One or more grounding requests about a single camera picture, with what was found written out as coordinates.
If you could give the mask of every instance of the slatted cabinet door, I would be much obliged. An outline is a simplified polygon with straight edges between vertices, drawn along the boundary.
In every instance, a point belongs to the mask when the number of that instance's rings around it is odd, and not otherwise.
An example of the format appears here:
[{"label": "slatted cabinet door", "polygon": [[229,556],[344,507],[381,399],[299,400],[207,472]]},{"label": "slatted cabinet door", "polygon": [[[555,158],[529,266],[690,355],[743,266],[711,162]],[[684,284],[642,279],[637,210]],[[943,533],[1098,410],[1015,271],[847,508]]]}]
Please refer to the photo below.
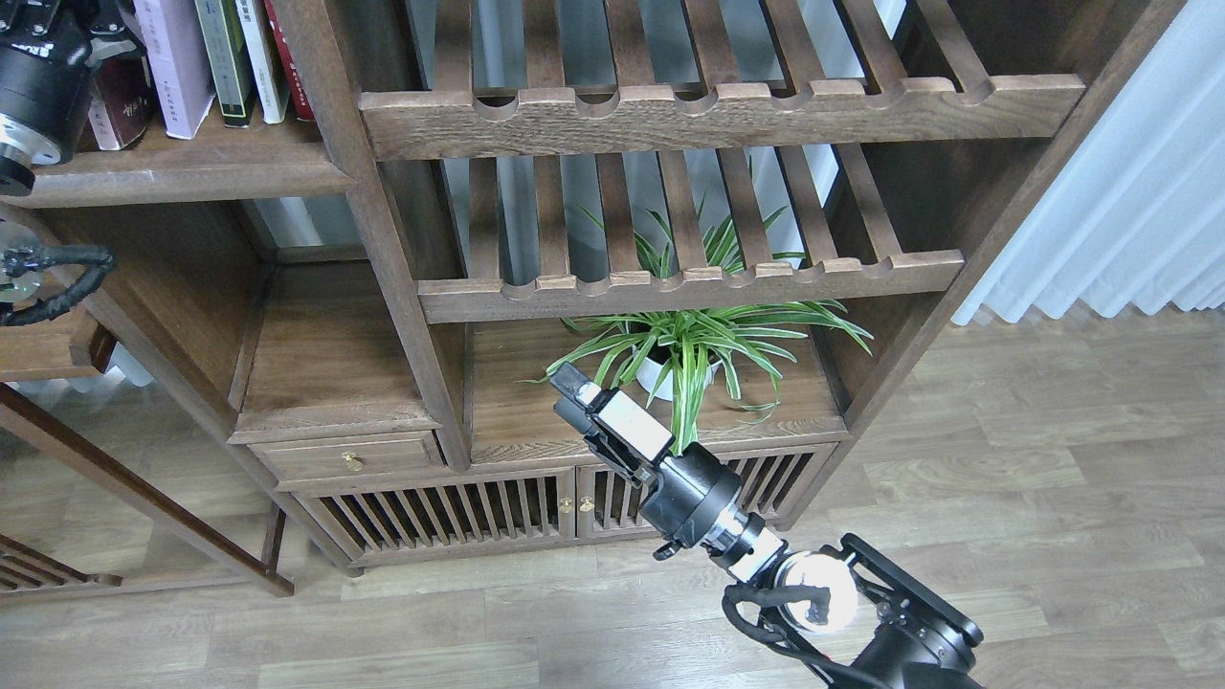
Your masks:
[{"label": "slatted cabinet door", "polygon": [[575,470],[296,493],[353,566],[534,549],[575,538]]},{"label": "slatted cabinet door", "polygon": [[[791,516],[795,501],[804,494],[817,471],[833,452],[835,444],[789,447],[777,454],[761,450],[728,452],[719,457],[740,476],[739,504],[767,521]],[[646,498],[641,488],[601,466],[578,467],[578,537],[610,538],[654,533],[639,514]]]}]

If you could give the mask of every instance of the red book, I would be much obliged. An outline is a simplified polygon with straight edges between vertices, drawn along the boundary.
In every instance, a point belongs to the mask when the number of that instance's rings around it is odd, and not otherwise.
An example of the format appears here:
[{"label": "red book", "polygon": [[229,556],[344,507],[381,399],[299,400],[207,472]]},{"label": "red book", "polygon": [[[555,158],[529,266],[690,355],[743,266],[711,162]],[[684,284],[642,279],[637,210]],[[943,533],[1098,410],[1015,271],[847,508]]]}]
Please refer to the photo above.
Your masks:
[{"label": "red book", "polygon": [[289,44],[285,43],[285,34],[281,32],[281,22],[277,21],[277,11],[272,9],[272,0],[263,0],[265,9],[268,10],[268,23],[272,25],[272,34],[277,38],[277,53],[281,54],[281,65],[289,76],[289,101],[294,104],[294,113],[298,119],[315,121],[315,112],[310,109],[306,101],[306,91],[303,89],[301,76],[294,67],[294,59],[289,54]]}]

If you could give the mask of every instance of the black cable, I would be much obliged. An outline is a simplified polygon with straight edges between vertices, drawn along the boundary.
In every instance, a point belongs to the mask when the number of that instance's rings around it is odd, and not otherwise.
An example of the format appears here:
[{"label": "black cable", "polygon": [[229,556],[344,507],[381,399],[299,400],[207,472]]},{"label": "black cable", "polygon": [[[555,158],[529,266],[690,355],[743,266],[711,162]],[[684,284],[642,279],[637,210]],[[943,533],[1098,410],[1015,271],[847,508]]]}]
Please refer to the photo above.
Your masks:
[{"label": "black cable", "polygon": [[102,278],[115,270],[115,256],[104,246],[40,246],[33,250],[10,251],[4,256],[4,270],[17,278],[29,271],[42,271],[51,266],[87,266],[72,284],[50,299],[39,299],[20,311],[0,308],[0,326],[31,325],[56,319],[92,294],[102,284]]},{"label": "black cable", "polygon": [[769,604],[762,607],[769,608],[786,603],[797,603],[800,601],[812,601],[828,608],[829,590],[817,586],[755,588],[747,584],[735,584],[723,590],[722,607],[723,614],[728,618],[728,622],[731,623],[731,626],[735,626],[736,630],[745,636],[762,644],[780,656],[797,660],[805,664],[815,666],[827,674],[859,682],[873,689],[893,689],[881,679],[872,677],[859,668],[844,666],[827,658],[821,655],[820,651],[816,651],[816,649],[813,649],[813,652],[807,652],[788,645],[790,644],[790,640],[786,634],[752,624],[740,614],[739,609],[736,609],[736,604],[741,602],[757,603],[758,606],[761,606],[762,602],[767,602]]}]

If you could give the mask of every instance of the drawer knob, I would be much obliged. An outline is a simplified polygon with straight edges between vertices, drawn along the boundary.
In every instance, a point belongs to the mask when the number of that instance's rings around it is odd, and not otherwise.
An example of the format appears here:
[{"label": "drawer knob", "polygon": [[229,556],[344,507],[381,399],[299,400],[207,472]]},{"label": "drawer knob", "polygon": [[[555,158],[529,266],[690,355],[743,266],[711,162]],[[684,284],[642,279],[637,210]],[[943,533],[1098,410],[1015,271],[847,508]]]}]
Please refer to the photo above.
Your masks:
[{"label": "drawer knob", "polygon": [[366,466],[366,462],[356,452],[341,452],[341,459],[344,460],[344,468],[349,471],[361,471]]}]

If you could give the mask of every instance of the book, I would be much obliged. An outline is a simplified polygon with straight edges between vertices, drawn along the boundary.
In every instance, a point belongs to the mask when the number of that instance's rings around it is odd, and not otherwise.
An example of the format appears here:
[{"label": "book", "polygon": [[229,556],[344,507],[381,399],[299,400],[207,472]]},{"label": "book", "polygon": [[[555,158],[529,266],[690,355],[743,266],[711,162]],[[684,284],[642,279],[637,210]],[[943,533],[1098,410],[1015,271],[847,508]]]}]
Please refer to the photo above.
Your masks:
[{"label": "book", "polygon": [[192,139],[213,105],[213,80],[194,0],[135,0],[165,134]]},{"label": "book", "polygon": [[298,69],[294,67],[294,58],[289,54],[289,44],[285,43],[285,34],[282,33],[281,23],[277,22],[277,12],[272,9],[272,0],[263,0],[263,9],[268,11],[268,25],[272,27],[272,37],[277,43],[281,65],[285,70],[285,76],[289,77],[289,96],[294,104],[294,114],[300,120],[315,121],[315,112],[311,110],[310,102],[306,99],[306,89],[303,88],[301,76],[299,76]]},{"label": "book", "polygon": [[103,151],[132,145],[153,119],[153,78],[143,58],[107,60],[93,75],[89,128]]},{"label": "book", "polygon": [[281,55],[272,45],[272,26],[263,9],[263,0],[238,0],[238,18],[251,55],[255,88],[260,94],[263,121],[277,124],[285,119],[289,105],[289,81],[281,65]]},{"label": "book", "polygon": [[196,15],[205,36],[217,101],[222,104],[222,120],[225,126],[250,126],[255,75],[238,5],[235,0],[196,0]]}]

